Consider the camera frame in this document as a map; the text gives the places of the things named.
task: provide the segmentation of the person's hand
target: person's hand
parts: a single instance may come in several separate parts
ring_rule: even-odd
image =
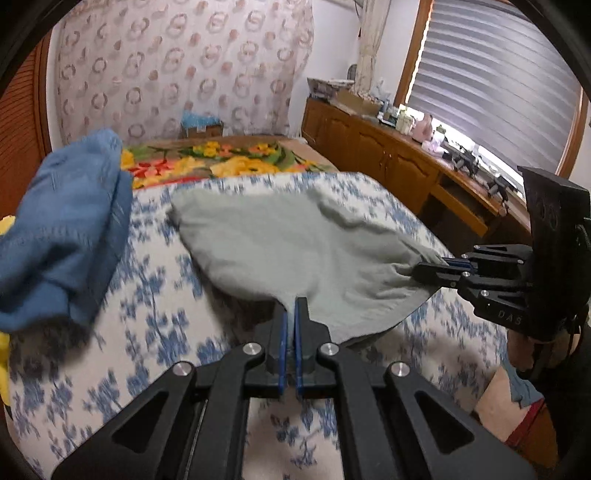
[[[574,352],[574,349],[579,343],[580,335],[575,335],[573,339],[573,345],[570,352]],[[547,367],[554,368],[560,364],[568,356],[567,350],[569,348],[570,334],[566,331],[558,334],[554,340],[554,347],[552,349],[552,355]],[[526,337],[521,333],[514,332],[513,330],[507,331],[507,357],[509,363],[513,365],[517,370],[524,372],[534,367],[534,345],[538,342],[537,340]]]

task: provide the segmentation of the metal screw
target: metal screw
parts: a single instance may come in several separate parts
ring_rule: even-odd
[[[179,377],[186,377],[192,369],[193,366],[189,362],[179,362],[174,364],[173,373]]]
[[[406,377],[410,373],[410,367],[404,362],[394,362],[390,371],[397,377]]]
[[[320,353],[326,356],[335,356],[339,353],[339,345],[335,343],[325,343],[320,345]]]
[[[250,356],[255,356],[261,353],[262,347],[255,342],[247,343],[245,346],[242,347],[242,351]]]

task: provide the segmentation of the window blind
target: window blind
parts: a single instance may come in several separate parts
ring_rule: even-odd
[[[435,0],[408,106],[511,167],[555,172],[580,84],[544,34],[496,0]]]

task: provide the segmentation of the wooden window frame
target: wooden window frame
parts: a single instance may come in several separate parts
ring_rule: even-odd
[[[510,4],[508,0],[497,0],[499,2]],[[408,54],[404,68],[402,69],[402,76],[398,84],[398,90],[394,97],[394,105],[406,103],[406,97],[410,86],[413,82],[413,75],[419,61],[419,54],[421,52],[421,45],[426,34],[426,28],[431,19],[431,12],[433,11],[434,0],[420,0],[418,5],[417,19],[414,24],[413,36],[411,37],[410,45],[408,47]],[[587,107],[589,105],[589,98],[581,88],[579,99],[579,108],[574,113],[573,123],[570,127],[569,138],[564,147],[564,152],[556,174],[559,177],[567,179],[570,177],[574,169],[574,163],[579,155],[581,143],[583,141],[583,134],[585,126],[587,125]]]

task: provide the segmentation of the bed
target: bed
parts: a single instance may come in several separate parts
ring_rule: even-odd
[[[320,188],[371,221],[450,255],[404,205],[369,177],[335,172],[317,152],[294,140],[256,142],[257,155],[263,145],[289,150],[283,152],[283,160],[292,154],[298,158],[299,173],[222,178],[208,173],[194,184],[188,182],[195,179],[179,176],[142,185],[134,192],[124,257],[92,330],[48,325],[12,337],[10,429],[42,478],[49,478],[59,462],[173,363],[216,361],[232,345],[249,339],[255,321],[270,315],[268,303],[239,302],[195,272],[167,222],[175,189],[266,195]],[[234,143],[226,150],[233,148],[242,146]],[[190,156],[200,158],[201,153],[203,149]],[[128,158],[126,168],[158,161]],[[410,363],[469,411],[500,364],[505,345],[502,328],[475,317],[470,304],[444,288],[399,326],[354,348],[376,364],[396,359]],[[291,389],[281,401],[252,400],[242,475],[245,480],[342,479],[332,402],[301,401]]]

